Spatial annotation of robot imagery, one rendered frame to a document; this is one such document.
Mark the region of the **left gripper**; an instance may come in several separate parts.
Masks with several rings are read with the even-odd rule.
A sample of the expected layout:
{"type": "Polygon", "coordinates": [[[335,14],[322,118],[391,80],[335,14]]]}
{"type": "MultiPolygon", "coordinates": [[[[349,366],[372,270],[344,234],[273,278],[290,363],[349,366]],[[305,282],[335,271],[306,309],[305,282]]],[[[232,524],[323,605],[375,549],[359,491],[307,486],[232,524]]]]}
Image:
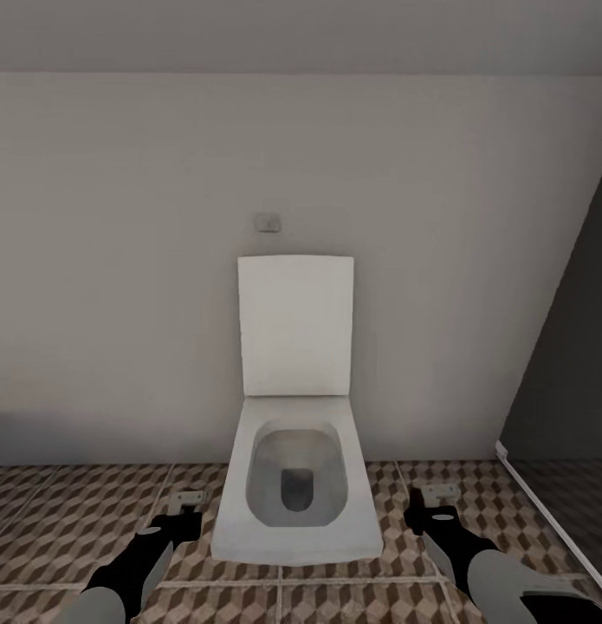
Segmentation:
{"type": "Polygon", "coordinates": [[[153,518],[153,525],[157,523],[172,523],[178,529],[178,545],[197,541],[202,526],[202,513],[195,511],[180,516],[157,515],[153,518]]]}

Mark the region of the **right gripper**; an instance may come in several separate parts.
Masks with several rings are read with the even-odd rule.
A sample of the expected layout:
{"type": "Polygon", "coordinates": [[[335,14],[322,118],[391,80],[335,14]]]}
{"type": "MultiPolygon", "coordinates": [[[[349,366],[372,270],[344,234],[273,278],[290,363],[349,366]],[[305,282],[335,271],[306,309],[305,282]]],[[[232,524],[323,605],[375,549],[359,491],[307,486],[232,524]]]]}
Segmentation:
{"type": "Polygon", "coordinates": [[[408,510],[404,511],[404,518],[406,525],[412,528],[415,536],[423,535],[423,531],[427,529],[427,517],[431,513],[448,513],[452,517],[455,517],[456,521],[460,523],[455,505],[438,506],[438,508],[409,507],[408,510]]]}

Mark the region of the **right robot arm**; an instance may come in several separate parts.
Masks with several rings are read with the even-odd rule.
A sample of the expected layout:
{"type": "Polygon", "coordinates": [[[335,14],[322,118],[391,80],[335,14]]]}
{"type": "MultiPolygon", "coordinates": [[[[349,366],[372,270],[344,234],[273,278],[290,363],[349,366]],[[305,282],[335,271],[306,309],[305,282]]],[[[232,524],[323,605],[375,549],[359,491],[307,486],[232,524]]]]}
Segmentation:
{"type": "Polygon", "coordinates": [[[602,606],[575,587],[527,568],[489,538],[458,525],[456,484],[421,486],[424,507],[404,511],[406,525],[423,536],[430,559],[468,595],[489,624],[602,624],[602,606]]]}

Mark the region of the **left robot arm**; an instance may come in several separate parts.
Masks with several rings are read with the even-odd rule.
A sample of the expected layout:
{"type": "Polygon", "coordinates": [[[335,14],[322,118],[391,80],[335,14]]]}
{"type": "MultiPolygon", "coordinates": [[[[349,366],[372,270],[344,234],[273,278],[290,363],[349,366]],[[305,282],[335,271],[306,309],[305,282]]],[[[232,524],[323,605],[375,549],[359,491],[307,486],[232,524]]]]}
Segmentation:
{"type": "Polygon", "coordinates": [[[200,537],[202,513],[184,513],[184,507],[209,502],[207,491],[174,492],[167,514],[136,532],[128,547],[96,569],[87,586],[47,624],[129,624],[168,570],[177,546],[200,537]]]}

